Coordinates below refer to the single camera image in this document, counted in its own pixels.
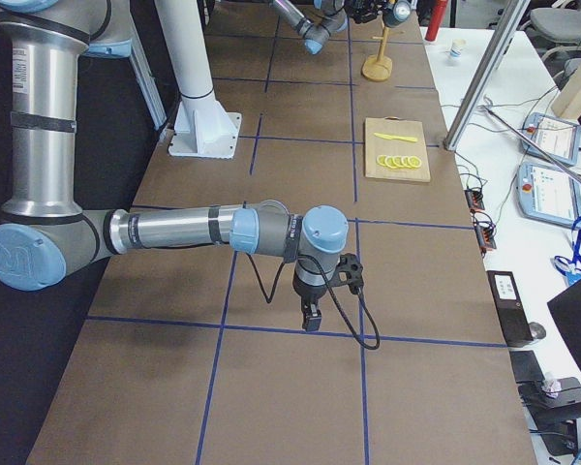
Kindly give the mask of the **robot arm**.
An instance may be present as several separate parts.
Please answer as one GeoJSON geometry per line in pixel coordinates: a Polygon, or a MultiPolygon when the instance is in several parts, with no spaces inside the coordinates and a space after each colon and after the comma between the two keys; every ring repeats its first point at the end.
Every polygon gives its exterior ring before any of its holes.
{"type": "Polygon", "coordinates": [[[356,23],[370,22],[389,1],[313,1],[313,6],[321,13],[317,22],[304,15],[292,1],[272,0],[267,4],[303,40],[308,52],[316,55],[332,35],[348,27],[349,19],[356,23]]]}
{"type": "MultiPolygon", "coordinates": [[[[0,206],[11,195],[10,54],[11,42],[0,29],[0,206]]],[[[126,207],[136,196],[158,135],[127,61],[83,58],[80,65],[76,199],[93,209],[126,207]]],[[[92,264],[36,293],[0,283],[0,339],[78,331],[105,267],[92,264]]]]}

